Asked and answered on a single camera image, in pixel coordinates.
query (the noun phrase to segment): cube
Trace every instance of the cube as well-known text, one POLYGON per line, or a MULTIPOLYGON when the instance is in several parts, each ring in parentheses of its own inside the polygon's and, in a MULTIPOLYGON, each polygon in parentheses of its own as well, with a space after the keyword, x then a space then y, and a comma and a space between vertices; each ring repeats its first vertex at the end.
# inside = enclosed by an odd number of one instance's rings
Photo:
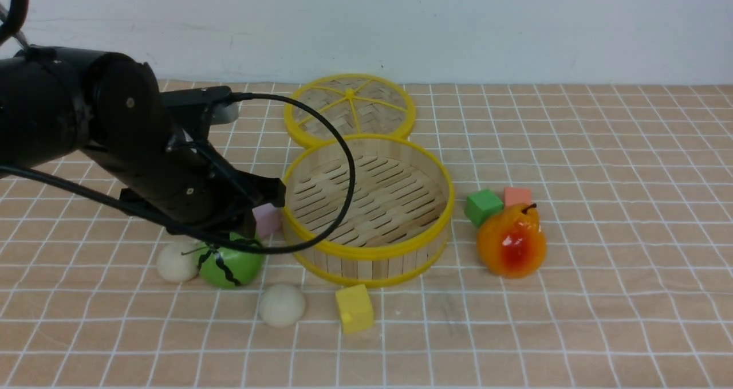
POLYGON ((276 209, 272 203, 263 204, 252 209, 255 221, 257 221, 257 235, 260 238, 277 232, 282 227, 280 209, 276 209))
POLYGON ((364 284, 338 290, 336 303, 344 334, 366 331, 374 326, 374 308, 364 284))
POLYGON ((532 191, 529 188, 505 187, 505 207, 515 204, 532 204, 532 191))
POLYGON ((491 190, 482 190, 468 196, 463 214, 471 220, 474 226, 481 227, 486 219, 502 211, 502 209, 502 199, 498 198, 491 190))

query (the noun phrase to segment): yellow rim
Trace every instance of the yellow rim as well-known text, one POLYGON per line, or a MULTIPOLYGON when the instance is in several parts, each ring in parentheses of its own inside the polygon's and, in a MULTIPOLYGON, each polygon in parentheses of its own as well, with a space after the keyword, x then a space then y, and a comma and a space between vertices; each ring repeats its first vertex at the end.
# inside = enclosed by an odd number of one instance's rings
POLYGON ((446 238, 445 241, 443 241, 443 245, 440 247, 440 250, 438 250, 437 253, 435 253, 435 256, 430 258, 427 263, 423 264, 422 266, 418 267, 417 269, 400 274, 399 276, 394 277, 388 277, 387 279, 379 279, 379 280, 359 280, 359 279, 351 279, 349 277, 341 277, 336 276, 334 274, 327 273, 325 271, 322 271, 321 269, 317 268, 316 266, 313 266, 309 263, 306 259, 304 259, 303 256, 301 256, 300 253, 296 253, 295 260, 298 261, 303 267, 306 268, 309 272, 315 274, 317 277, 320 277, 321 279, 332 282, 332 284, 337 285, 345 285, 345 286, 351 286, 351 285, 359 285, 364 284, 366 287, 369 288, 379 288, 379 287, 390 287, 393 285, 402 284, 403 282, 406 282, 408 280, 414 279, 415 277, 418 277, 420 274, 423 274, 427 271, 433 264, 435 264, 436 261, 438 261, 438 258, 443 255, 443 251, 445 251, 446 245, 448 244, 448 238, 446 238))
MULTIPOLYGON (((322 251, 323 253, 332 256, 338 256, 340 258, 348 258, 352 260, 379 260, 383 258, 393 258, 404 255, 406 253, 410 253, 411 251, 417 250, 427 243, 430 243, 433 238, 437 237, 437 235, 442 232, 443 228, 448 225, 448 222, 450 222, 451 216, 453 215, 453 203, 455 203, 455 190, 453 188, 453 181, 451 180, 450 173, 448 173, 448 170, 443 167, 442 164, 440 164, 437 157, 430 154, 430 152, 428 152, 424 148, 417 146, 417 144, 393 136, 385 136, 381 134, 353 134, 350 136, 344 136, 344 139, 347 142, 353 139, 383 139, 393 143, 405 144, 405 146, 409 146, 414 150, 422 152, 422 154, 427 156, 430 161, 435 163, 435 165, 440 168, 440 172, 443 174, 443 178, 445 178, 448 183, 448 199, 446 203, 446 209, 443 210, 443 213, 440 215, 440 217, 438 217, 438 220, 436 220, 435 223, 433 223, 427 230, 420 233, 419 235, 416 235, 413 238, 410 238, 409 240, 402 241, 401 243, 396 243, 395 245, 377 247, 356 247, 339 245, 338 243, 324 240, 314 247, 317 250, 322 251)), ((320 148, 329 146, 330 144, 337 144, 337 141, 335 139, 332 139, 330 141, 326 141, 325 143, 319 144, 319 146, 314 146, 306 149, 306 151, 298 156, 293 164, 291 164, 290 167, 287 168, 284 179, 285 182, 289 182, 290 174, 293 172, 293 170, 295 170, 296 167, 298 167, 298 165, 301 161, 304 160, 304 158, 310 156, 320 148)), ((309 230, 303 227, 300 222, 298 222, 298 220, 295 216, 293 216, 293 213, 291 213, 287 205, 283 207, 282 212, 283 216, 285 216, 286 223, 293 228, 293 231, 298 237, 300 237, 304 241, 308 241, 315 237, 313 233, 311 233, 309 230)))
MULTIPOLYGON (((396 92, 398 92, 398 94, 400 94, 403 100, 405 100, 405 104, 407 106, 405 109, 400 108, 400 107, 395 107, 392 104, 388 104, 382 101, 375 101, 375 100, 367 99, 366 97, 359 97, 359 99, 362 99, 365 101, 377 102, 378 104, 384 104, 384 105, 387 105, 388 107, 392 107, 394 109, 398 109, 404 112, 405 121, 403 121, 403 123, 400 124, 400 126, 396 128, 396 130, 392 131, 392 133, 387 134, 387 135, 394 136, 400 139, 406 139, 410 135, 410 133, 413 130, 413 126, 415 125, 415 117, 416 117, 415 104, 413 100, 411 99, 410 95, 407 94, 403 90, 403 87, 400 87, 391 81, 385 80, 384 78, 379 78, 377 76, 370 76, 369 74, 338 74, 335 76, 323 77, 315 81, 311 81, 308 84, 297 89, 295 92, 293 92, 293 94, 290 97, 291 99, 298 100, 300 99, 300 97, 302 96, 304 92, 308 91, 308 89, 314 89, 314 88, 315 89, 324 89, 325 87, 320 87, 319 84, 323 82, 327 82, 327 81, 333 81, 335 79, 340 79, 340 78, 363 78, 363 79, 369 80, 366 83, 362 84, 361 87, 363 87, 366 84, 369 84, 369 82, 371 81, 378 81, 378 82, 381 82, 382 84, 385 84, 393 88, 396 92)), ((335 91, 339 94, 341 93, 339 91, 336 91, 335 89, 327 88, 327 90, 335 91)), ((335 105, 337 103, 341 103, 344 100, 345 100, 345 97, 332 104, 327 105, 326 107, 324 107, 324 109, 327 107, 331 107, 332 105, 335 105)), ((351 103, 351 105, 352 105, 351 110, 354 116, 356 116, 356 109, 353 107, 353 103, 351 103)), ((292 105, 290 104, 285 105, 285 110, 283 110, 283 117, 285 118, 285 128, 287 129, 288 134, 290 134, 290 137, 293 138, 293 141, 295 141, 299 146, 303 148, 311 148, 314 146, 319 146, 319 144, 324 143, 324 141, 326 141, 326 140, 316 138, 312 136, 311 134, 306 133, 306 131, 303 131, 303 129, 301 128, 301 123, 297 123, 295 120, 295 117, 293 117, 293 106, 292 105)), ((356 126, 357 126, 357 132, 359 132, 358 120, 356 122, 356 126)))

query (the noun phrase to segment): green block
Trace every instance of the green block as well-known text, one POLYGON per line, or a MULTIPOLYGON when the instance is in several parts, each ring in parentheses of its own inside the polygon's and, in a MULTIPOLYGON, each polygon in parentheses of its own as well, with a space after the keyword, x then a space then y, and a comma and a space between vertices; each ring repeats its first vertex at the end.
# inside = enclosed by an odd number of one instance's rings
POLYGON ((474 226, 481 227, 486 219, 502 211, 502 209, 502 199, 498 198, 491 190, 482 190, 468 196, 463 214, 471 220, 474 226))

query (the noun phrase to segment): orange block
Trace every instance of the orange block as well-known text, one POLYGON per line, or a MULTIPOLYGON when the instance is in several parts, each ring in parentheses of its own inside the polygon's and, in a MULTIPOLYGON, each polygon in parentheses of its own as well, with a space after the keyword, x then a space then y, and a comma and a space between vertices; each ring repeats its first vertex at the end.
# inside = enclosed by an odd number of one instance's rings
POLYGON ((520 203, 532 204, 532 191, 529 188, 505 187, 505 209, 520 203))

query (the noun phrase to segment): white wall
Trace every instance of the white wall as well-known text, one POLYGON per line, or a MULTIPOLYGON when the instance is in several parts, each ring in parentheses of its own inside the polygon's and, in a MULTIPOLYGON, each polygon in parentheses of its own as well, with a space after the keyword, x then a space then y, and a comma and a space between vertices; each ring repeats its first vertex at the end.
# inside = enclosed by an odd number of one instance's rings
POLYGON ((196 80, 733 83, 733 0, 31 0, 24 30, 196 80))

